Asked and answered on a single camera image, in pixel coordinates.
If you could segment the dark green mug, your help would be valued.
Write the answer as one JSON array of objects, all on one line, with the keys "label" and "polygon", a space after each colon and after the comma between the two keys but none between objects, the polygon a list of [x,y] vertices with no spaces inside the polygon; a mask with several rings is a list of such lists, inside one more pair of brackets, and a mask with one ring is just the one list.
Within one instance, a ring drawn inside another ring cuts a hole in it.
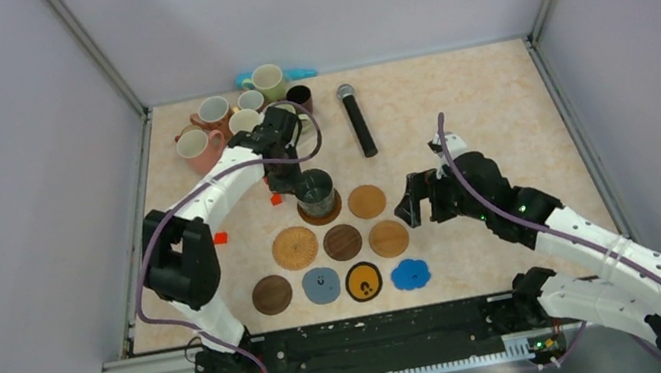
[{"label": "dark green mug", "polygon": [[330,174],[318,168],[303,171],[295,185],[298,207],[312,218],[326,217],[333,210],[335,194]]}]

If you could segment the dark walnut round coaster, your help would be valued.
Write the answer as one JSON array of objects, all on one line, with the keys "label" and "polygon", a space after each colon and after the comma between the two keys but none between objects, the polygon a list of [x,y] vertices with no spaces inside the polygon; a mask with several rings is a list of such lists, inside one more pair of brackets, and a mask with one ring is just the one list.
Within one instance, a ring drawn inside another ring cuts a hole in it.
[{"label": "dark walnut round coaster", "polygon": [[355,258],[363,246],[363,238],[356,227],[349,224],[336,225],[323,238],[325,253],[332,260],[349,261]]}]

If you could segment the orange black smiley coaster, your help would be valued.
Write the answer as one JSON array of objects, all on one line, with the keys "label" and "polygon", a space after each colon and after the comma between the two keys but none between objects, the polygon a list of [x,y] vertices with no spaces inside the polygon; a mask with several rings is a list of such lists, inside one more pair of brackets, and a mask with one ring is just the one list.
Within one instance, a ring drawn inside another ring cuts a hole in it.
[{"label": "orange black smiley coaster", "polygon": [[346,273],[346,293],[353,301],[369,302],[380,294],[382,287],[382,274],[379,268],[371,262],[355,263]]}]

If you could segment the light brown round coaster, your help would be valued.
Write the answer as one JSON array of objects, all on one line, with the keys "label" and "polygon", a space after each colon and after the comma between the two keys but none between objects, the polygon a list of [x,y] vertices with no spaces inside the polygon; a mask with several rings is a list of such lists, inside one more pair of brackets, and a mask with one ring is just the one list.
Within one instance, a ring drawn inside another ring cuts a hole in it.
[{"label": "light brown round coaster", "polygon": [[380,216],[386,208],[387,200],[382,189],[375,185],[355,187],[348,196],[348,209],[360,219],[371,219]]}]

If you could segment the dark wooden round coaster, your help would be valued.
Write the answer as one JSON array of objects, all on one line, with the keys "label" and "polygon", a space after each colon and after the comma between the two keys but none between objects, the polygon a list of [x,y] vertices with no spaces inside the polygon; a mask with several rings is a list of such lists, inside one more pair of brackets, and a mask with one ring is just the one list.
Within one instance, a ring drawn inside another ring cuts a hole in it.
[{"label": "dark wooden round coaster", "polygon": [[305,212],[304,208],[302,208],[300,204],[297,204],[296,207],[297,212],[299,213],[300,218],[309,225],[314,225],[314,226],[328,225],[329,223],[333,222],[335,219],[338,218],[342,208],[342,198],[340,197],[340,193],[335,192],[334,198],[335,199],[333,202],[333,207],[330,210],[330,212],[327,213],[326,216],[313,217],[307,212]]}]

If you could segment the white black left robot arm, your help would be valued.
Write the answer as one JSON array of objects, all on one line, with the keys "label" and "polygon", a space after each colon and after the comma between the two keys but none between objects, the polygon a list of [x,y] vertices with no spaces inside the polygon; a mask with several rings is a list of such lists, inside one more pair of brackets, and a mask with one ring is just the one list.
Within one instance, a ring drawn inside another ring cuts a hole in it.
[{"label": "white black left robot arm", "polygon": [[179,326],[194,331],[203,347],[216,353],[224,373],[249,373],[262,362],[243,343],[247,328],[218,293],[222,274],[214,235],[254,185],[295,194],[306,160],[297,153],[301,121],[310,115],[289,100],[270,104],[261,123],[235,134],[185,197],[167,211],[151,210],[143,220],[137,291],[149,289],[179,311]]}]

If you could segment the grey smiley silicone coaster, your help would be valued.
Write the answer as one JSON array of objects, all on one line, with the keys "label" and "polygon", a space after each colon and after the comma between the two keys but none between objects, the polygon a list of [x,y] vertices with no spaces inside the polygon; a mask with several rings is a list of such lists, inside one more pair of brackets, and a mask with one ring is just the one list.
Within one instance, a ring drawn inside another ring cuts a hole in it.
[{"label": "grey smiley silicone coaster", "polygon": [[329,267],[308,270],[302,277],[303,291],[309,301],[315,305],[328,305],[340,296],[340,277]]}]

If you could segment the tan wooden round coaster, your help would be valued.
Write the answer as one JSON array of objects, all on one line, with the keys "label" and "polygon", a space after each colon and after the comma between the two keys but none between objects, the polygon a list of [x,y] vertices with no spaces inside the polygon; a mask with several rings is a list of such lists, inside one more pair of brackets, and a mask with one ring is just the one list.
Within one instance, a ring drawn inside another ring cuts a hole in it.
[{"label": "tan wooden round coaster", "polygon": [[376,255],[391,259],[401,256],[408,249],[409,237],[406,227],[400,222],[382,220],[371,228],[368,244]]}]

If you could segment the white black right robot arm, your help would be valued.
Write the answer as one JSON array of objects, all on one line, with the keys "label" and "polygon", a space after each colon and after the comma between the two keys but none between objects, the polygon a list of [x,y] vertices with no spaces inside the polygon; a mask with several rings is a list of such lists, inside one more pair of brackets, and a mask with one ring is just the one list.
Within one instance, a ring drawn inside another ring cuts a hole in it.
[{"label": "white black right robot arm", "polygon": [[515,186],[480,152],[444,159],[438,169],[408,175],[395,214],[421,224],[421,202],[430,219],[483,222],[496,237],[534,252],[569,260],[592,272],[587,280],[531,268],[513,281],[515,311],[524,324],[576,319],[622,331],[661,353],[661,253],[612,233],[559,199]]}]

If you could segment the blue cloud shaped coaster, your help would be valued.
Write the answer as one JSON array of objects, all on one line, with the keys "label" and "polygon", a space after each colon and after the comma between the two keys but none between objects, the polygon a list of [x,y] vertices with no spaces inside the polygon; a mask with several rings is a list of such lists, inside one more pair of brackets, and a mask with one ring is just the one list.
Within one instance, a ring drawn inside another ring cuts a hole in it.
[{"label": "blue cloud shaped coaster", "polygon": [[403,259],[391,272],[390,279],[397,290],[412,291],[424,288],[432,275],[423,259]]}]

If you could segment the walnut grooved round coaster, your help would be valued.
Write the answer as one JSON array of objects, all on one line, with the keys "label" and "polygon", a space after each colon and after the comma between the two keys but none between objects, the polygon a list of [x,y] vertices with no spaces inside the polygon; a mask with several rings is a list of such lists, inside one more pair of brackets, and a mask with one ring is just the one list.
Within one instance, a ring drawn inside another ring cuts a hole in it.
[{"label": "walnut grooved round coaster", "polygon": [[253,307],[266,316],[279,315],[289,306],[293,294],[293,288],[285,277],[265,276],[253,288]]}]

